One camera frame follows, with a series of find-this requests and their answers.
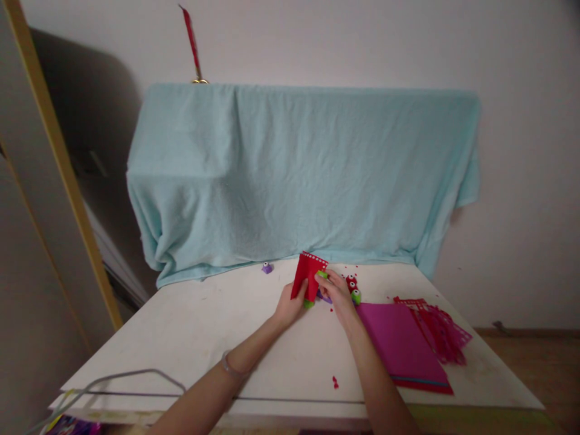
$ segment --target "wrist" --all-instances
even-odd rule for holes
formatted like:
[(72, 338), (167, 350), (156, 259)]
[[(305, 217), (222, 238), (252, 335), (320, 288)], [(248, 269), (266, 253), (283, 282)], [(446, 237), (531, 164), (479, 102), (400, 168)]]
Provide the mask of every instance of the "wrist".
[(357, 340), (361, 334), (366, 332), (366, 329), (356, 311), (349, 312), (349, 314), (345, 316), (343, 327), (349, 341)]
[(272, 317), (269, 317), (264, 322), (264, 325), (268, 329), (268, 332), (275, 338), (278, 338), (289, 326), (286, 325), (283, 320), (276, 317), (276, 314), (274, 314)]

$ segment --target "red ribbon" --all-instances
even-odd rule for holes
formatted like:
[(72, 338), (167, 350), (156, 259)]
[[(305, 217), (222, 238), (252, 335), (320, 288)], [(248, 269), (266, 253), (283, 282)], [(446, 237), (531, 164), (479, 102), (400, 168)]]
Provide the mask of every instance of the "red ribbon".
[(198, 75), (197, 82), (201, 81), (205, 82), (205, 80), (202, 79), (201, 77), (201, 67), (199, 66), (199, 57), (198, 57), (198, 46), (195, 43), (195, 36), (193, 34), (192, 18), (190, 17), (187, 9), (185, 9), (182, 5), (179, 5), (179, 7), (183, 11), (185, 26), (187, 27), (187, 34), (189, 35), (189, 43), (192, 45), (193, 61), (195, 62), (195, 72)]

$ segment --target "bracelet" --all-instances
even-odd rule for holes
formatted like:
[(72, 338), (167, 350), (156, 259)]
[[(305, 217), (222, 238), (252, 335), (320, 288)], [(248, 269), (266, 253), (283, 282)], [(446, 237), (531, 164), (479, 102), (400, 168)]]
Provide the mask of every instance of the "bracelet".
[(248, 377), (250, 375), (250, 372), (246, 372), (246, 373), (242, 373), (242, 372), (238, 372), (236, 369), (232, 368), (230, 366), (230, 364), (228, 363), (228, 353), (230, 351), (226, 350), (224, 352), (224, 354), (222, 355), (222, 366), (224, 367), (224, 370), (231, 374), (234, 378), (237, 379), (244, 379), (246, 377)]

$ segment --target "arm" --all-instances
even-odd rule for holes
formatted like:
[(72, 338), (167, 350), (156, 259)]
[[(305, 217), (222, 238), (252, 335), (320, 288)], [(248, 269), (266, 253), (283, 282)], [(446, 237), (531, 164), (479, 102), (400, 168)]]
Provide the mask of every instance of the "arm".
[[(298, 297), (291, 300), (292, 283), (284, 286), (272, 317), (227, 355), (229, 366), (239, 373), (249, 373), (276, 339), (296, 320), (302, 310), (308, 280)], [(230, 405), (244, 379), (226, 372), (221, 361), (181, 396), (147, 435), (207, 434)]]
[(417, 424), (356, 313), (346, 281), (335, 271), (327, 269), (326, 272), (328, 280), (318, 275), (315, 279), (324, 296), (332, 299), (338, 320), (349, 339), (373, 432), (376, 435), (419, 434)]

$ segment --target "red paper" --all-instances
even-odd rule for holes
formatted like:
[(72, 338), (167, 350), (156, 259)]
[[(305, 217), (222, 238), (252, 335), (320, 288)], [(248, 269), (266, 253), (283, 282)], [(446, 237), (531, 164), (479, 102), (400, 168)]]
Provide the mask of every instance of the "red paper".
[(417, 380), (393, 379), (396, 385), (453, 394), (408, 306), (362, 303), (356, 311), (389, 375)]
[(310, 302), (314, 302), (314, 299), (316, 299), (316, 293), (318, 292), (318, 283), (315, 281), (314, 275), (319, 270), (326, 270), (327, 266), (328, 261), (324, 261), (322, 258), (302, 251), (300, 259), (298, 260), (298, 267), (296, 268), (296, 275), (294, 276), (294, 285), (292, 286), (290, 299), (294, 299), (298, 296), (302, 281), (308, 278), (308, 289), (306, 290), (304, 298), (308, 299)]
[(425, 299), (395, 298), (396, 304), (412, 309), (419, 329), (442, 364), (455, 363), (464, 366), (467, 362), (461, 351), (472, 338), (471, 334), (453, 322), (445, 311), (429, 305)]

